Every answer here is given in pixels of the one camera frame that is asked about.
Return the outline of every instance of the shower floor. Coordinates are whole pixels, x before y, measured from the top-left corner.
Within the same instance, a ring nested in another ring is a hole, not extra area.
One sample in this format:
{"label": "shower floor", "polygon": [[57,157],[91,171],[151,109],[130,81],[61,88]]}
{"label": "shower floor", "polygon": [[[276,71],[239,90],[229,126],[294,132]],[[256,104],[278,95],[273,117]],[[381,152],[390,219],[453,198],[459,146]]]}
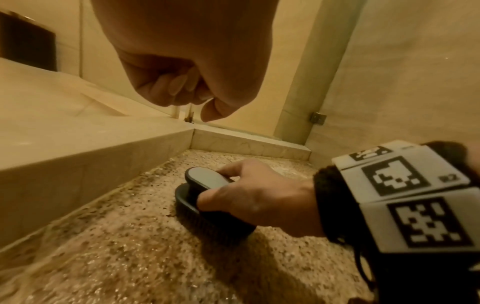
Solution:
{"label": "shower floor", "polygon": [[[0,252],[5,303],[338,303],[371,298],[353,253],[324,238],[259,227],[237,247],[176,218],[175,188],[193,166],[241,155],[190,150]],[[280,174],[315,173],[259,158]]]}

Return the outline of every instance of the black brush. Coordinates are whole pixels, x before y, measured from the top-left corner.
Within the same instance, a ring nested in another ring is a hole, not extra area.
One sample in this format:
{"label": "black brush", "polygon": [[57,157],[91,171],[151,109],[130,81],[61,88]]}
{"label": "black brush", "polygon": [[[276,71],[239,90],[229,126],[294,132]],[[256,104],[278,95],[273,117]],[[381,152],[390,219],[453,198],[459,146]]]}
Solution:
{"label": "black brush", "polygon": [[235,244],[246,239],[256,226],[226,212],[202,212],[197,209],[200,193],[220,188],[233,180],[207,168],[193,167],[185,172],[187,183],[175,190],[176,210],[180,222],[198,228],[201,234],[223,244]]}

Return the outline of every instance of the speckled floor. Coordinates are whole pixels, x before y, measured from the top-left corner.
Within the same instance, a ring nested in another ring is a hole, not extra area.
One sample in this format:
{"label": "speckled floor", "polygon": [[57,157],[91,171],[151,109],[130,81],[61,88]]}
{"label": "speckled floor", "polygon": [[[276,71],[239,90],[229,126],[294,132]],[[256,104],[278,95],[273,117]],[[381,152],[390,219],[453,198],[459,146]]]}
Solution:
{"label": "speckled floor", "polygon": [[[5,303],[341,303],[371,298],[353,254],[326,239],[258,228],[238,247],[186,229],[175,188],[193,166],[240,155],[187,151],[0,252]],[[264,159],[279,173],[314,170]]]}

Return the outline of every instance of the hand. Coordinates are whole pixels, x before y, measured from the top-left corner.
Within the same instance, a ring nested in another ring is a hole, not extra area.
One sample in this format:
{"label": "hand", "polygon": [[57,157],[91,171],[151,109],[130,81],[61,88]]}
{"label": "hand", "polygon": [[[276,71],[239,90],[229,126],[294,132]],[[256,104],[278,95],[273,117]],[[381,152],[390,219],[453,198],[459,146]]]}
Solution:
{"label": "hand", "polygon": [[240,180],[200,194],[202,211],[224,211],[253,225],[279,227],[291,236],[323,236],[313,180],[281,176],[266,164],[246,159],[218,173]]}
{"label": "hand", "polygon": [[279,0],[92,0],[137,92],[160,106],[200,104],[204,121],[251,102],[267,70]]}

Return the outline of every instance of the metal hinge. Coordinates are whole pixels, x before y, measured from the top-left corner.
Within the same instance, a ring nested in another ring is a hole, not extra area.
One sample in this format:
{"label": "metal hinge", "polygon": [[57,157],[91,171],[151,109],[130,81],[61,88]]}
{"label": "metal hinge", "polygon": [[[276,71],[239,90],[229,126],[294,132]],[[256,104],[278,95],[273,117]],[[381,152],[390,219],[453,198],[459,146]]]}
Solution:
{"label": "metal hinge", "polygon": [[319,112],[313,112],[310,115],[310,122],[313,124],[318,124],[322,126],[325,123],[325,119],[327,119],[327,116],[324,114],[320,114]]}

